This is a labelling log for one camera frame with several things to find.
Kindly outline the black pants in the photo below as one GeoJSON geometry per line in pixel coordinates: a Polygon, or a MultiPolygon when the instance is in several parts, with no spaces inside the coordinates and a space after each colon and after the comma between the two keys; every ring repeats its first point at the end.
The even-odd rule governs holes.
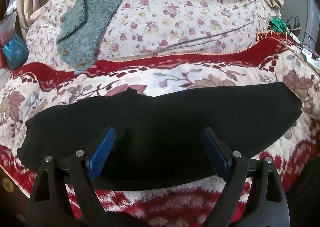
{"type": "Polygon", "coordinates": [[[133,89],[47,108],[27,120],[17,156],[37,172],[85,150],[111,126],[116,142],[97,190],[142,191],[191,183],[214,175],[202,144],[211,128],[230,149],[253,157],[282,137],[302,113],[301,100],[284,84],[189,89],[157,97],[133,89]]]}

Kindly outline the red white floral blanket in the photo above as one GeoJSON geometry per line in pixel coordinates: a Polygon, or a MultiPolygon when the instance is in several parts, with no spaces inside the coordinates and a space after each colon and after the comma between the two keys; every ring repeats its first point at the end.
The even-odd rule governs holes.
{"type": "MultiPolygon", "coordinates": [[[[94,96],[112,96],[132,88],[159,96],[200,88],[283,82],[302,102],[302,115],[279,140],[255,159],[269,156],[288,191],[308,160],[319,155],[319,75],[300,57],[289,35],[260,33],[244,51],[226,54],[178,54],[134,61],[98,61],[76,76],[33,62],[22,66],[1,90],[1,185],[12,191],[9,205],[25,215],[36,174],[17,158],[28,119],[46,108],[94,96]]],[[[224,183],[217,177],[152,191],[107,191],[97,195],[107,211],[123,212],[151,226],[200,226],[224,183]]]]}

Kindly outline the blue plastic bag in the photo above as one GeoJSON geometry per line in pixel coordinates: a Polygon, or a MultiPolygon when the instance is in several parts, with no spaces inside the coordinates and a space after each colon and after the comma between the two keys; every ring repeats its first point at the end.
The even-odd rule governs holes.
{"type": "Polygon", "coordinates": [[[2,47],[4,56],[12,70],[20,68],[28,59],[29,51],[25,42],[15,33],[2,47]]]}

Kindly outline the clear plastic container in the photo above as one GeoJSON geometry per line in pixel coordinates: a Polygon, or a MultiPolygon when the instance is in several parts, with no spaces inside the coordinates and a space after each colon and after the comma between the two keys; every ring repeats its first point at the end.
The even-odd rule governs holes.
{"type": "Polygon", "coordinates": [[[17,13],[13,12],[6,19],[1,21],[0,25],[0,44],[5,46],[10,40],[12,40],[15,34],[15,23],[17,13]]]}

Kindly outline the green cloth item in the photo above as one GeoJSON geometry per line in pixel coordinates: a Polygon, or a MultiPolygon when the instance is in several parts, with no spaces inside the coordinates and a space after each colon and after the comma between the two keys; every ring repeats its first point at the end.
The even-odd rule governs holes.
{"type": "Polygon", "coordinates": [[[274,17],[269,21],[269,26],[272,30],[274,30],[277,33],[283,33],[287,30],[287,24],[278,17],[274,17]]]}

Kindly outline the teal fleece jacket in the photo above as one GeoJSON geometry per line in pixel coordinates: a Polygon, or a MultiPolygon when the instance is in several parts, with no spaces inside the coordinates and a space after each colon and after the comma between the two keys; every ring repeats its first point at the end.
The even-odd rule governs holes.
{"type": "Polygon", "coordinates": [[[88,69],[97,60],[101,38],[123,0],[76,0],[63,15],[61,31],[56,38],[62,61],[76,74],[88,69]]]}

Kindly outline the floral quilt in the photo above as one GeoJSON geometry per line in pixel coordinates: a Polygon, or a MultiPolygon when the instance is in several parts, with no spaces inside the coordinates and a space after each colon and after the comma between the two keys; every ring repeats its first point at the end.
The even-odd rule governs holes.
{"type": "Polygon", "coordinates": [[[280,15],[265,0],[124,0],[105,31],[98,59],[174,53],[232,53],[256,41],[280,15]]]}

